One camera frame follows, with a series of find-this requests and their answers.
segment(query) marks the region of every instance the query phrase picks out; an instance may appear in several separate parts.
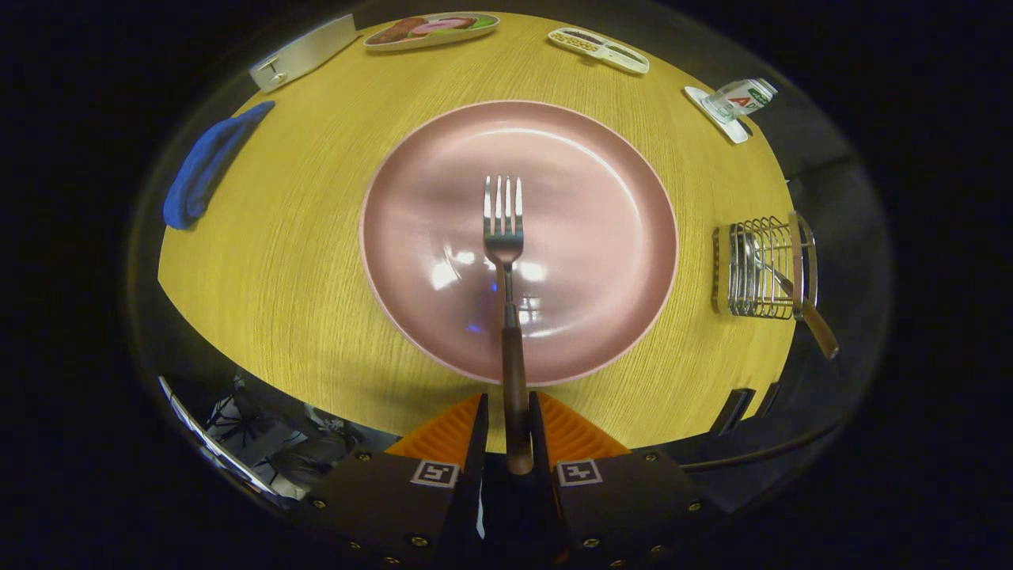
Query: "small bottle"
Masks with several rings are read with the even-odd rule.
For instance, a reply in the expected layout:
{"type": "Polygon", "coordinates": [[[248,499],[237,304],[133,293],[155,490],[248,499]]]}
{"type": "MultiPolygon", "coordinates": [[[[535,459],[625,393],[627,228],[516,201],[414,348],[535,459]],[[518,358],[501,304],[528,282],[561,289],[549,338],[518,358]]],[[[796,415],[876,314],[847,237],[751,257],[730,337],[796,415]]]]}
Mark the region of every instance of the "small bottle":
{"type": "Polygon", "coordinates": [[[776,94],[777,89],[766,79],[743,79],[721,87],[702,102],[707,112],[725,124],[767,106],[776,94]]]}

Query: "yellow wood grain surface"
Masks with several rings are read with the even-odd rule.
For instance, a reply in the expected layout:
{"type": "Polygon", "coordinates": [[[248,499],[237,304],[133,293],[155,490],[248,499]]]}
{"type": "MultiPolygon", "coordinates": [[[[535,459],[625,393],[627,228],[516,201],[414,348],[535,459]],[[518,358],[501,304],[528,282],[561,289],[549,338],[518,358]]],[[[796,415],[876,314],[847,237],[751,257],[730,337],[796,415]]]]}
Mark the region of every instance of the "yellow wood grain surface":
{"type": "Polygon", "coordinates": [[[733,145],[686,98],[706,88],[650,55],[629,75],[554,47],[563,23],[498,14],[491,34],[369,53],[363,36],[313,73],[242,107],[277,101],[189,230],[167,228],[159,281],[215,347],[270,385],[327,412],[404,434],[476,392],[490,394],[488,450],[502,452],[496,387],[424,356],[385,318],[359,249],[371,176],[411,130],[460,105],[551,102],[589,114],[657,170],[681,244],[675,287],[651,332],[613,365],[544,389],[627,446],[706,431],[728,392],[757,391],[784,367],[793,322],[711,309],[715,226],[784,215],[791,199],[762,132],[733,145]]]}

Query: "pink plate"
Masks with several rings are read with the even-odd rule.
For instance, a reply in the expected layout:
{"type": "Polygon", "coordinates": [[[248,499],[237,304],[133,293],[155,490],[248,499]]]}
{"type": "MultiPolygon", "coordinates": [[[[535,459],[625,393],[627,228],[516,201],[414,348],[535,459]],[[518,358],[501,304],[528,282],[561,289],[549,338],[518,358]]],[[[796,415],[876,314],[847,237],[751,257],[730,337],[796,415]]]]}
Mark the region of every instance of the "pink plate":
{"type": "Polygon", "coordinates": [[[499,384],[502,292],[482,245],[486,174],[524,183],[514,295],[528,385],[572,381],[622,356],[672,291],[672,202],[626,140],[546,103],[454,109],[380,164],[363,201],[360,244],[387,317],[442,364],[499,384]]]}

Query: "blue napkin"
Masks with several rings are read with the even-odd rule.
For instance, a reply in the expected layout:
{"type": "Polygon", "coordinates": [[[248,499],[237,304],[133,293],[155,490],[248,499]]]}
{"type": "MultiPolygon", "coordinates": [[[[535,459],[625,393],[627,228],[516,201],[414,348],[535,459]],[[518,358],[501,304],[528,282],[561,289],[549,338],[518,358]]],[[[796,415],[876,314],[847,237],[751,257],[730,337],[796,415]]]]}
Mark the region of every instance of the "blue napkin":
{"type": "Polygon", "coordinates": [[[274,106],[275,101],[263,101],[239,116],[222,120],[198,139],[165,196],[162,216],[167,225],[186,229],[204,215],[229,164],[274,106]]]}

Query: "metal wire basket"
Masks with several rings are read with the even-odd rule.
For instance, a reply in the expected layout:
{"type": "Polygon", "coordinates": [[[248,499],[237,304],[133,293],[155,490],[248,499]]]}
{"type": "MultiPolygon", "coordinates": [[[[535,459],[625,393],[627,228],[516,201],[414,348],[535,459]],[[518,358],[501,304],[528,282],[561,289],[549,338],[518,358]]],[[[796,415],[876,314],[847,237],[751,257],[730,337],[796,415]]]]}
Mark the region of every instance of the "metal wire basket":
{"type": "Polygon", "coordinates": [[[794,211],[788,213],[788,223],[769,216],[716,228],[714,310],[801,321],[803,297],[816,304],[815,245],[809,225],[794,211]],[[779,283],[777,273],[791,280],[779,283]]]}

